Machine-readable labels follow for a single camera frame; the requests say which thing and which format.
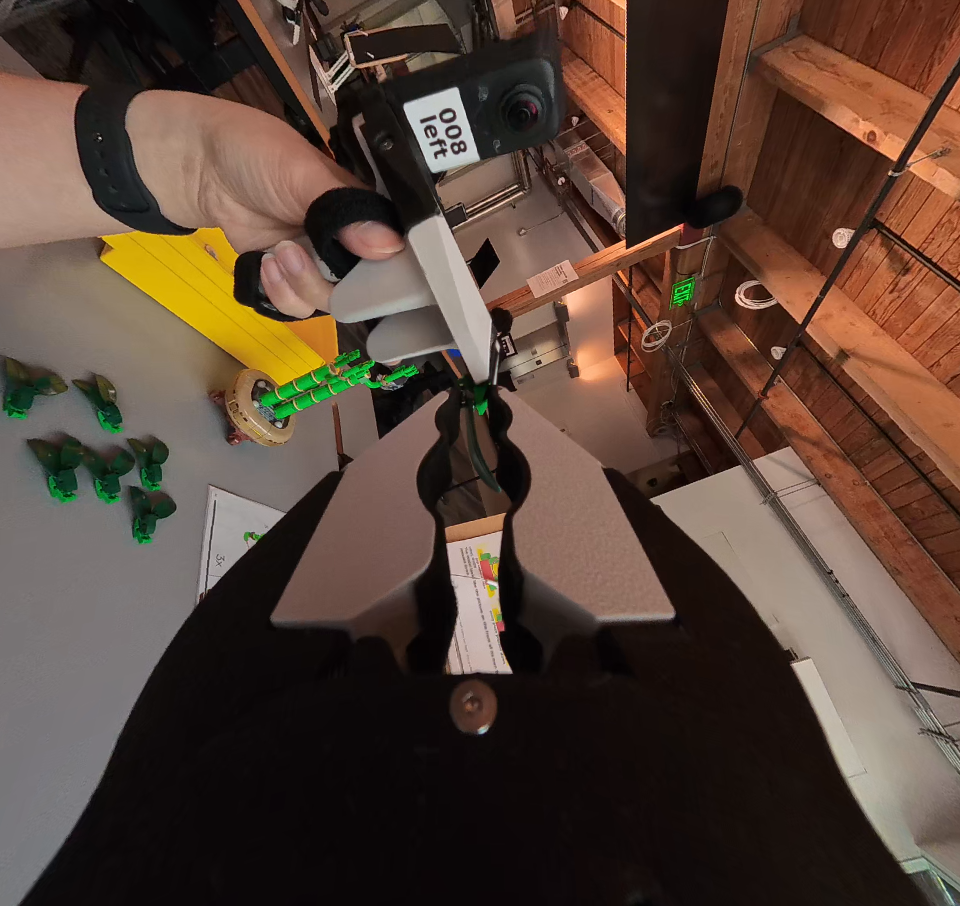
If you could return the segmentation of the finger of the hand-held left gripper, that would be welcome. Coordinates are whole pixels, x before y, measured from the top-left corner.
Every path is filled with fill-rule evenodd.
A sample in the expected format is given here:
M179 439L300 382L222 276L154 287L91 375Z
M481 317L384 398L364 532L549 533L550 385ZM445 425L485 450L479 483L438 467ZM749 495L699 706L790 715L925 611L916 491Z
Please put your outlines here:
M494 325L446 219L431 216L414 225L407 244L473 382L490 383L495 365Z

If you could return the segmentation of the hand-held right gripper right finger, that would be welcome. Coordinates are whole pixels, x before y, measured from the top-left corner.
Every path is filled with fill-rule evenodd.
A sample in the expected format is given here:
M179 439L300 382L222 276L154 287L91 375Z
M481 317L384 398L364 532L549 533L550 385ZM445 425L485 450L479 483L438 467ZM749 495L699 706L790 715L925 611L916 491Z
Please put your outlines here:
M602 464L519 396L490 396L510 499L499 592L510 665L545 665L570 636L670 623L676 612Z

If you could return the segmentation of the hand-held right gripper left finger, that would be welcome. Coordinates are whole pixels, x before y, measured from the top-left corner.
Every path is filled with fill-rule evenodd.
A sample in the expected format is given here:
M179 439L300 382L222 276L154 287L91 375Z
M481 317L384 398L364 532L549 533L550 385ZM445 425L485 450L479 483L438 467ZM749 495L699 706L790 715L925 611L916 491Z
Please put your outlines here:
M459 414L451 388L345 468L271 624L378 637L410 672L444 672L457 603L436 497Z

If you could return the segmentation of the dark green brick leaf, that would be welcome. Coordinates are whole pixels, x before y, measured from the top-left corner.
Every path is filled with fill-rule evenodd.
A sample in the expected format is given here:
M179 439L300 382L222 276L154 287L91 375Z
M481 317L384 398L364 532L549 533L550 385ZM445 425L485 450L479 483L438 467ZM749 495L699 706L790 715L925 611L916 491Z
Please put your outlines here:
M476 479L487 489L499 494L503 492L503 489L498 481L497 468L491 467L487 462L480 442L478 421L482 420L482 415L478 411L477 402L472 391L468 390L463 394L461 406L466 454L473 467Z

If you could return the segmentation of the white hanging paper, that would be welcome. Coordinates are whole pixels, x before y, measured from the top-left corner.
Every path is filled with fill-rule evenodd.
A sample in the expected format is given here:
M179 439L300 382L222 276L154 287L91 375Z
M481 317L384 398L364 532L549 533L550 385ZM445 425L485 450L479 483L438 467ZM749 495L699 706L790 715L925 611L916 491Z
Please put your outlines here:
M531 276L527 286L535 299L543 299L576 282L579 275L570 260L563 260Z

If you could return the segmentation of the white phone stand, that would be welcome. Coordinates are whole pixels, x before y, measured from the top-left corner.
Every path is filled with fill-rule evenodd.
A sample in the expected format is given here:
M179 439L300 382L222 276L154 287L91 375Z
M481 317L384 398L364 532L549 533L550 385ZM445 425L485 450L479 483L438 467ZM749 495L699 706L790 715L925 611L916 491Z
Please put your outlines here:
M334 105L338 91L358 71L372 71L382 81L387 66L404 63L415 54L418 29L414 25L354 29L342 36L342 48L338 48L332 34L318 25L306 24L308 75L314 98L326 98Z

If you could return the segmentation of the hanging poster board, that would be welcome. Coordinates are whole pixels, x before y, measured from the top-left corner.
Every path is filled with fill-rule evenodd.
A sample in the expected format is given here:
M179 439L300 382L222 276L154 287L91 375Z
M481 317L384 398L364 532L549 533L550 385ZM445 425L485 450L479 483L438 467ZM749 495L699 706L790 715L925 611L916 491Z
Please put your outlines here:
M510 674L502 648L503 620L498 582L505 514L487 516L445 531L457 619L446 658L452 675Z

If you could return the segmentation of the building instruction booklet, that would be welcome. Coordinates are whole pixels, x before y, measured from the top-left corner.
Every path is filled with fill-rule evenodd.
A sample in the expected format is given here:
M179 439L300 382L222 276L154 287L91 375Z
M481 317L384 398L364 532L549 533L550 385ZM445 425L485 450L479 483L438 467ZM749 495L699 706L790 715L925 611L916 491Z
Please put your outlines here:
M196 602L253 548L285 515L210 485L201 540Z

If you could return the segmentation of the green toy bamboo model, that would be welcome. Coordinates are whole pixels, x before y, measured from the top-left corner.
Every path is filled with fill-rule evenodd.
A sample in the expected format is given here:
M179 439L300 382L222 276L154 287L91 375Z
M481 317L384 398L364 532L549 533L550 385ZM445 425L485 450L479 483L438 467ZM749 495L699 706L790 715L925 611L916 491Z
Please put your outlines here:
M262 371L247 368L241 370L229 388L211 392L210 398L225 412L229 444L250 442L279 447L293 435L297 414L360 387L371 392L390 392L419 374L413 363L386 373L375 373L374 367L373 360L361 360L360 351L355 349L283 384Z

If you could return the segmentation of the wooden background table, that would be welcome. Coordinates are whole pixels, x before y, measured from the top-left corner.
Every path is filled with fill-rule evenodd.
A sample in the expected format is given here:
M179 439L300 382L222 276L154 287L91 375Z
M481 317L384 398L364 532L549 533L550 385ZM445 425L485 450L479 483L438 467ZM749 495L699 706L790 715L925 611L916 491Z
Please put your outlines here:
M272 0L218 0L253 52L270 85L299 119L322 141L328 156L330 132L310 84L304 46L292 43L280 8Z

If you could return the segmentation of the black round fixture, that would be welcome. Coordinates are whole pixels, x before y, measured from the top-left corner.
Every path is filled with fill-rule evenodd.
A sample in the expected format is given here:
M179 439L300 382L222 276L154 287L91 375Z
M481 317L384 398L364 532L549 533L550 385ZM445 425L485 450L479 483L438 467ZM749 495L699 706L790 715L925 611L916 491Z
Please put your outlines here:
M683 213L686 228L706 230L736 216L744 203L744 194L733 184L696 198Z

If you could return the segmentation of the yellow plastic bin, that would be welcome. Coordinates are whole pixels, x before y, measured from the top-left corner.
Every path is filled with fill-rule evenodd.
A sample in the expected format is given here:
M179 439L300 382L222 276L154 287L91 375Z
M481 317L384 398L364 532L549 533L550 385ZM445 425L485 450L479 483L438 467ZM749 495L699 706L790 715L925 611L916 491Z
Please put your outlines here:
M128 232L102 240L104 264L245 368L284 383L341 352L331 316L285 324L235 301L237 254L220 229L186 237Z

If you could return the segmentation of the pile of green brick pieces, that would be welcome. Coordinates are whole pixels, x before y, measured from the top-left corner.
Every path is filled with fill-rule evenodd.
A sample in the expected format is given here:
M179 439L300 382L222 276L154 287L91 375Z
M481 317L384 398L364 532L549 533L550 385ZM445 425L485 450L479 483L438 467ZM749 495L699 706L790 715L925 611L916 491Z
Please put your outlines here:
M3 374L2 413L11 420L27 420L38 399L65 395L70 387L53 370L11 356L3 357ZM68 504L77 499L81 468L102 504L117 505L127 498L130 534L140 545L152 543L161 522L176 512L175 501L162 488L170 449L156 437L128 438L126 448L104 453L65 432L53 439L30 437L26 444L54 501Z

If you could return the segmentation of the black wristband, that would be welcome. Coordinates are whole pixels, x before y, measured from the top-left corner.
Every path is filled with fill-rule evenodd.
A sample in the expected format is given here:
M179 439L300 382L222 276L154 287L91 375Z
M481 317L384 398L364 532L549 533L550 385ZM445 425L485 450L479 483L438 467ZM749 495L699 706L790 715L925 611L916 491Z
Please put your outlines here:
M129 107L141 91L108 84L84 89L75 108L78 161L93 201L133 231L182 237L195 229L174 223L142 180L127 131Z

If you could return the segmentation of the silver air duct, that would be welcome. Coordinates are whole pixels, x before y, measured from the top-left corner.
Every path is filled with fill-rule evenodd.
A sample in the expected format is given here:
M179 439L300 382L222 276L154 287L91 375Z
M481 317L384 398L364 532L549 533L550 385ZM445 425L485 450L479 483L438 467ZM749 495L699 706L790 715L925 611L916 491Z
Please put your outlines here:
M562 174L618 238L624 240L627 200L614 173L576 129L561 132L550 145Z

